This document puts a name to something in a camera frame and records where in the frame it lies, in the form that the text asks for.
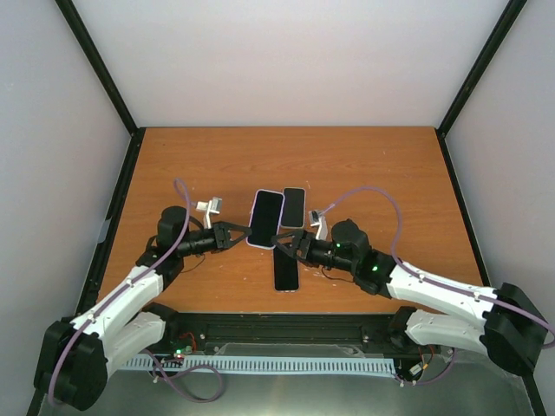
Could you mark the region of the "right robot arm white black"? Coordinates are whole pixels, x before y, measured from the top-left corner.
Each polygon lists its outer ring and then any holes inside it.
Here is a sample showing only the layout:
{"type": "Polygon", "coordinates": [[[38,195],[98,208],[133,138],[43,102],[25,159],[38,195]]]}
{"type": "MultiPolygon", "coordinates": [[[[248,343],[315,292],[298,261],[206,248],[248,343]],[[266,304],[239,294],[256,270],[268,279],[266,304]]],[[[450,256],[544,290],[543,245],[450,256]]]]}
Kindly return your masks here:
{"type": "Polygon", "coordinates": [[[473,351],[518,376],[535,370],[548,330],[532,300],[516,285],[503,283],[495,289],[428,273],[374,249],[350,219],[332,227],[329,241],[305,230],[289,231],[271,241],[306,265],[349,272],[354,284],[372,296],[420,304],[402,314],[392,336],[399,344],[473,351]]]}

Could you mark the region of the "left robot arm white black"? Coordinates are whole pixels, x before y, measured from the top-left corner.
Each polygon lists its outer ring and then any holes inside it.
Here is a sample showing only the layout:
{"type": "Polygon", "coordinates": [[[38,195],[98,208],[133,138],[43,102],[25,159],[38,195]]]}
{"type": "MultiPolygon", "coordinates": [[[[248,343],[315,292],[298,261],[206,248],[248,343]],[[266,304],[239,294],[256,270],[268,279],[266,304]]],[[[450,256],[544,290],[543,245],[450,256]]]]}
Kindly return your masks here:
{"type": "Polygon", "coordinates": [[[205,221],[190,230],[189,211],[170,206],[157,232],[127,276],[96,305],[45,331],[34,386],[56,405],[89,409],[108,379],[142,350],[174,347],[180,326],[173,310],[154,303],[184,268],[186,257],[217,253],[251,235],[251,229],[225,221],[205,221]]]}

